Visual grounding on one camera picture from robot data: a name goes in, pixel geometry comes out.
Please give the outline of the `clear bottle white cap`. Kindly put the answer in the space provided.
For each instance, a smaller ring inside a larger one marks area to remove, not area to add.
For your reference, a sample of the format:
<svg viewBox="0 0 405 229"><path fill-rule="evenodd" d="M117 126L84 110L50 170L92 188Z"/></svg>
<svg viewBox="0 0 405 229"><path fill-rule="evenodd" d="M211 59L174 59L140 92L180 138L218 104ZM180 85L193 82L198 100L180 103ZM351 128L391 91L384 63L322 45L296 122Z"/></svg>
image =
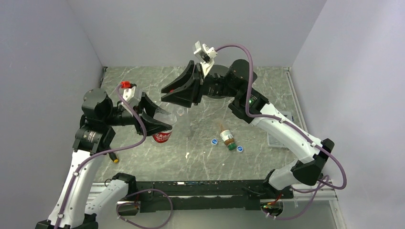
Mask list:
<svg viewBox="0 0 405 229"><path fill-rule="evenodd" d="M176 108L176 113L177 113L178 116L183 116L183 115L185 115L186 110L185 110L184 107L179 106L179 107Z"/></svg>

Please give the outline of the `clear bottle red label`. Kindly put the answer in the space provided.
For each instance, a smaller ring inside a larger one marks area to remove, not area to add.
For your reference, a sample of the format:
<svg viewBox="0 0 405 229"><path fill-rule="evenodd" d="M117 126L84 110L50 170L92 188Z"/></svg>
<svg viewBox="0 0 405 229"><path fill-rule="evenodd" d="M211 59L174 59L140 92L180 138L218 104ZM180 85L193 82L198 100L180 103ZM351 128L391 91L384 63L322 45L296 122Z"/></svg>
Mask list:
<svg viewBox="0 0 405 229"><path fill-rule="evenodd" d="M153 117L160 124L157 132L151 136L151 143L154 146L165 146L174 130L177 122L175 107L173 104L162 102L159 110L156 110Z"/></svg>

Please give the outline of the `brown bottle green cap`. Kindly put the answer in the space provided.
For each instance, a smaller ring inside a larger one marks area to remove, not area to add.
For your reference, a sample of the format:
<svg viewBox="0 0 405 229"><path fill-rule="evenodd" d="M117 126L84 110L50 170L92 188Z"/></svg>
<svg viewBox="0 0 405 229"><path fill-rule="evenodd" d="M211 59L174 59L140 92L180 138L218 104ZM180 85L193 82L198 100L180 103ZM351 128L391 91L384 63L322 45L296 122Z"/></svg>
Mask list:
<svg viewBox="0 0 405 229"><path fill-rule="evenodd" d="M237 148L237 145L234 140L234 136L231 133L230 129L227 127L226 124L223 122L217 122L219 126L219 135L225 146L229 151L235 150Z"/></svg>

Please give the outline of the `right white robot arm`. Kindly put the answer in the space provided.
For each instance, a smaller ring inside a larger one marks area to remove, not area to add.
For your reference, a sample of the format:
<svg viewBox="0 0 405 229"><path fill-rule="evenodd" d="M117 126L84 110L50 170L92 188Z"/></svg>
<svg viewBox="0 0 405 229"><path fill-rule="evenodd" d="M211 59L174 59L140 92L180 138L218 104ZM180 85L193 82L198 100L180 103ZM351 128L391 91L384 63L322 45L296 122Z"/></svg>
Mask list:
<svg viewBox="0 0 405 229"><path fill-rule="evenodd" d="M229 68L217 65L207 75L203 74L200 63L189 61L185 70L161 89L161 100L190 108L200 103L203 96L215 99L232 97L228 107L237 118L266 131L297 158L283 168L269 172L263 185L264 194L275 198L282 189L298 182L315 185L334 142L304 132L255 89L249 93L248 74L249 63L243 59L234 61Z"/></svg>

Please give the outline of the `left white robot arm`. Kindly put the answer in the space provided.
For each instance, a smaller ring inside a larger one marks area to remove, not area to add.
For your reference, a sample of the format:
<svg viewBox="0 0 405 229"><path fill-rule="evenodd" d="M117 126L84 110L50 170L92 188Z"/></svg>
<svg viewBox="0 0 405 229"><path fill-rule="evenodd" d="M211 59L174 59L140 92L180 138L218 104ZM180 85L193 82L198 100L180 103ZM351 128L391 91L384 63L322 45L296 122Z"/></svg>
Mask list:
<svg viewBox="0 0 405 229"><path fill-rule="evenodd" d="M114 126L132 125L143 138L169 131L172 125L154 119L164 110L133 83L123 87L120 102L113 104L104 89L89 90L83 98L83 115L75 134L69 173L60 197L38 229L96 229L108 209L121 199L142 198L142 189L133 175L117 173L92 201L88 200L95 175L111 148Z"/></svg>

